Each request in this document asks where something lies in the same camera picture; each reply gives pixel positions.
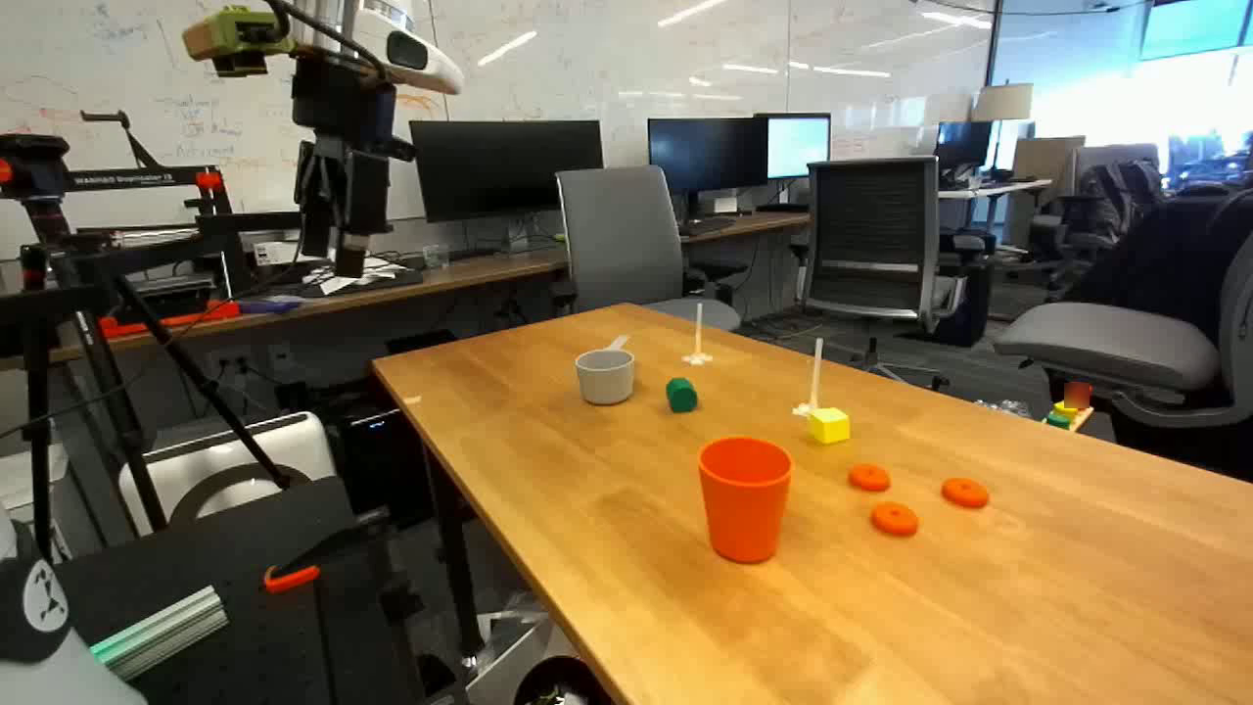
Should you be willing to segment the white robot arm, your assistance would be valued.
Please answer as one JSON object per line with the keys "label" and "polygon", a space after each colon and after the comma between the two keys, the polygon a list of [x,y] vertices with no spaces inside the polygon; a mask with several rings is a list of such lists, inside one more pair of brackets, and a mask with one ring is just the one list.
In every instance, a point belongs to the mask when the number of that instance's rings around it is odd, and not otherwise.
{"label": "white robot arm", "polygon": [[396,138],[405,86],[458,94],[461,67],[415,28],[415,0],[265,0],[293,54],[293,203],[300,250],[358,279],[388,231],[388,169],[411,155]]}

